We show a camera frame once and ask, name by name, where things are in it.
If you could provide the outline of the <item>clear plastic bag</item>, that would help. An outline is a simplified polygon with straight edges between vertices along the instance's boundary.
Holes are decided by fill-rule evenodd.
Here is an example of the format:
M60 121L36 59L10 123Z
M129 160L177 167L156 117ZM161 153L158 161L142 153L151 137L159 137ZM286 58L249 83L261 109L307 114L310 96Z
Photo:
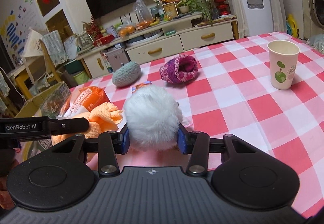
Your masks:
M148 7L144 3L144 0L136 0L136 2L133 4L133 10L138 19L138 23L136 25L137 30L145 29L154 22L154 19Z

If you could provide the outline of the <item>blue Vinda tissue box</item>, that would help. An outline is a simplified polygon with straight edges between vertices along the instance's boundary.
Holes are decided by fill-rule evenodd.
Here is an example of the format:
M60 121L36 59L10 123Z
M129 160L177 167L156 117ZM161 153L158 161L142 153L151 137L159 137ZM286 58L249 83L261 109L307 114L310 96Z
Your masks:
M132 87L132 93L135 93L138 89L140 89L142 87L149 86L151 84L152 84L151 81L145 81L145 82L142 82L140 84L137 84L134 87Z

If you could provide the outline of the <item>paper cup green print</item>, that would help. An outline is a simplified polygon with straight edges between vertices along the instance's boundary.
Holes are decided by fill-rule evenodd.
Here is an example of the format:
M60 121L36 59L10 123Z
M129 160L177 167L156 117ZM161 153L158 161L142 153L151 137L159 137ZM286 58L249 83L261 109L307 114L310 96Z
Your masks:
M278 90L287 90L291 87L300 48L286 40L274 40L268 43L270 59L271 85Z

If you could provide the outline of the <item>front-load washing machine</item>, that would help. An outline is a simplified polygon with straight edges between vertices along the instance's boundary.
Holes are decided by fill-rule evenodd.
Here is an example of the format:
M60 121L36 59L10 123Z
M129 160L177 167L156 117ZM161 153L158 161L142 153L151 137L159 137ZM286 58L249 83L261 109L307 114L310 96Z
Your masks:
M308 38L323 34L323 0L309 0L309 19L305 25Z

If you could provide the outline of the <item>grey-green crochet pouch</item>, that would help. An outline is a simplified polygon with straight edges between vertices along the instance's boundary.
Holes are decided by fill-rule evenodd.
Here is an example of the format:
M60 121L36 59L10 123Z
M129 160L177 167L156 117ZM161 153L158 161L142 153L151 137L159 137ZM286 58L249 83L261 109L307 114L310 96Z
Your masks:
M141 74L140 65L136 62L129 62L113 73L112 83L116 87L129 86L137 81Z

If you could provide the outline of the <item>red white checkered tablecloth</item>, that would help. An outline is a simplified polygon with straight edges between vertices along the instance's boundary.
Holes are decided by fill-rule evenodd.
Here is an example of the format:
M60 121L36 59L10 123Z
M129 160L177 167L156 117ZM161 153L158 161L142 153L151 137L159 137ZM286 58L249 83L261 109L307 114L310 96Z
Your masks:
M270 83L272 40L300 48L289 90ZM287 34L270 33L191 50L198 61L194 82L168 86L159 69L143 64L141 81L165 87L178 101L190 130L220 138L232 133L292 167L300 178L294 208L305 217L323 207L323 55Z

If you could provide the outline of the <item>orange white tissue pack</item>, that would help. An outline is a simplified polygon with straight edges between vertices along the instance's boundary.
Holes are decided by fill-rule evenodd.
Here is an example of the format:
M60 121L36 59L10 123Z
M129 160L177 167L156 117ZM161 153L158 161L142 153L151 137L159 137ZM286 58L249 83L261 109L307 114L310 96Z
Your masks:
M81 113L91 112L95 107L105 102L110 101L102 88L89 86L74 89L63 104L59 116L72 118Z

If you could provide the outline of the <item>wooden chair with lace cover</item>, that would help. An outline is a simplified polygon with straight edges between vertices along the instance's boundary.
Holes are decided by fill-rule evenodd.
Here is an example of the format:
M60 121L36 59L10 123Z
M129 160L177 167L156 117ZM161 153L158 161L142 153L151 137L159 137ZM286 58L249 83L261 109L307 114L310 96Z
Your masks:
M45 59L46 75L50 81L61 82L57 69L68 61L68 55L57 30L36 39Z

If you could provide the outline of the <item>cream TV cabinet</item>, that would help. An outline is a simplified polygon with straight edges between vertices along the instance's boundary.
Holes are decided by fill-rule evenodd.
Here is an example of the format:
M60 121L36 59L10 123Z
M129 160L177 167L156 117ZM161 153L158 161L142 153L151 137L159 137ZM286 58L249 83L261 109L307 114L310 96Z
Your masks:
M77 56L77 60L92 76L97 78L108 74L107 66L104 64L102 52L116 52L115 45L125 43L139 36L151 34L158 31L158 37L149 37L137 42L137 44L125 48L125 54L131 61L139 64L148 63L156 59L173 56L194 48L217 44L223 41L236 40L238 35L237 17L229 15L218 18L216 22L199 23L202 13L195 12L180 19L161 22L153 27L136 31L126 37L118 37L112 42L94 47L91 50Z

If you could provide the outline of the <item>white fluffy pompom keychain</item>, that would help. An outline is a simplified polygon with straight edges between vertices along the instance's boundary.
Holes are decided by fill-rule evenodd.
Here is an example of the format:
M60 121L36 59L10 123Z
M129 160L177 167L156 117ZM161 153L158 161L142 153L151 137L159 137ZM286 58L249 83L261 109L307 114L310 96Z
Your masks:
M176 146L183 114L165 88L147 85L137 89L125 101L124 113L132 148L148 151Z

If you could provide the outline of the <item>red gift box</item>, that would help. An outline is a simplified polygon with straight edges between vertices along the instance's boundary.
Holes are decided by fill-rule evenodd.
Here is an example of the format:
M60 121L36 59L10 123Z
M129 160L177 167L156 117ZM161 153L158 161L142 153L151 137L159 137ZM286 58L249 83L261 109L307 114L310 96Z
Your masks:
M94 44L94 46L103 46L103 45L109 44L114 39L115 39L115 37L112 34L110 34L110 35L101 37L100 39L96 40L93 44Z

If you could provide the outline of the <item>framed picture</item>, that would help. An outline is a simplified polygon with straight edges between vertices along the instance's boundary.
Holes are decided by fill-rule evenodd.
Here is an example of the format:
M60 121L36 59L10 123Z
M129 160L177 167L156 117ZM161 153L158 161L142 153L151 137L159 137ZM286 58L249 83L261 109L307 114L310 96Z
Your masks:
M169 2L163 4L164 13L171 18L178 17L178 10L175 2Z

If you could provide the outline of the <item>orange towel cloth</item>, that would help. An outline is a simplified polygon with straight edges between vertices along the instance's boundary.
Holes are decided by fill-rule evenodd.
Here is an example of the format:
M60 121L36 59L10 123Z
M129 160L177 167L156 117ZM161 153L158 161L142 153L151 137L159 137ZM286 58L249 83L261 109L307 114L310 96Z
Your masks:
M88 102L85 105L73 103L69 108L62 107L62 118L85 118L89 122L89 129L82 132L86 138L97 138L106 131L118 131L118 125L123 120L123 111L111 102Z

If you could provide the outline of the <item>cardboard box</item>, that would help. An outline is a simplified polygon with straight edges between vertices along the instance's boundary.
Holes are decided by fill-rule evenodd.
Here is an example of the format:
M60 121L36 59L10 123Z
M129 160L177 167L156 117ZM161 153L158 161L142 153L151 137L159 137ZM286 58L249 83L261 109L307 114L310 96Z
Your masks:
M65 82L57 83L28 100L15 118L48 116L56 118L71 95Z

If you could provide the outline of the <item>bag of oranges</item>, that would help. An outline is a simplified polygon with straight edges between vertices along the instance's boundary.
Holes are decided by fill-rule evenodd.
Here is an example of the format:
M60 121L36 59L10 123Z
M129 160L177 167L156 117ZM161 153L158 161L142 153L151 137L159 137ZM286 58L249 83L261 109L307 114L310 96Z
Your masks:
M129 23L129 24L121 24L117 27L117 33L119 37L126 37L136 31L136 24Z

